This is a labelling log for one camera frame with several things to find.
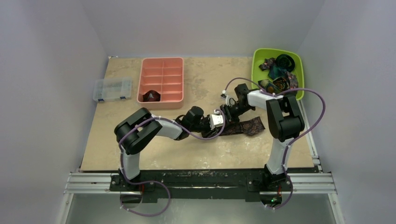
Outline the brown patterned necktie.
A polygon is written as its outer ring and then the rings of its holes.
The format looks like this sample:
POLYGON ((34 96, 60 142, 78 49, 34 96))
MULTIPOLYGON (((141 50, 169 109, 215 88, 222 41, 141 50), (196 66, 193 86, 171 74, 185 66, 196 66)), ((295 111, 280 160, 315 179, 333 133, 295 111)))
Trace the brown patterned necktie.
POLYGON ((247 121, 233 122, 231 124, 225 123, 225 127, 221 132, 221 128, 217 128, 219 136, 230 136, 244 134, 246 136, 254 136, 265 130, 264 124, 260 117, 255 117, 247 121))

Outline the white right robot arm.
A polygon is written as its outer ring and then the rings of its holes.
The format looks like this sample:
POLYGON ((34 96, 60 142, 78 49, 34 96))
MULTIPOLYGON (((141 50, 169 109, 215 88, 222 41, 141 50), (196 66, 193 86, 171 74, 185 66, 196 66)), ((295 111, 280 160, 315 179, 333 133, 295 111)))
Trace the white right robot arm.
POLYGON ((237 96, 234 103, 226 91, 221 94, 226 101, 220 106, 226 124, 237 123, 240 115, 257 107, 267 112, 268 128, 273 143, 269 160, 264 166, 262 183, 266 189, 273 190, 286 179, 292 142, 305 129, 297 100, 293 95, 275 96, 259 89, 251 90, 246 84, 238 85, 234 91, 237 96))

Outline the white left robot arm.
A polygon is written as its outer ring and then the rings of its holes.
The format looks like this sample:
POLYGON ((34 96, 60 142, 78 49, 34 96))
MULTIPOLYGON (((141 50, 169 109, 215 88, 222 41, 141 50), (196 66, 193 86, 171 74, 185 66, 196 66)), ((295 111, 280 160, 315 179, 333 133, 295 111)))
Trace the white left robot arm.
POLYGON ((175 119, 153 115, 141 108, 120 122, 114 134, 120 148, 121 185, 128 191, 139 186, 140 153, 156 136, 183 140, 193 136, 200 140, 218 137, 225 129, 225 116, 220 110, 204 116, 200 107, 192 107, 175 119))

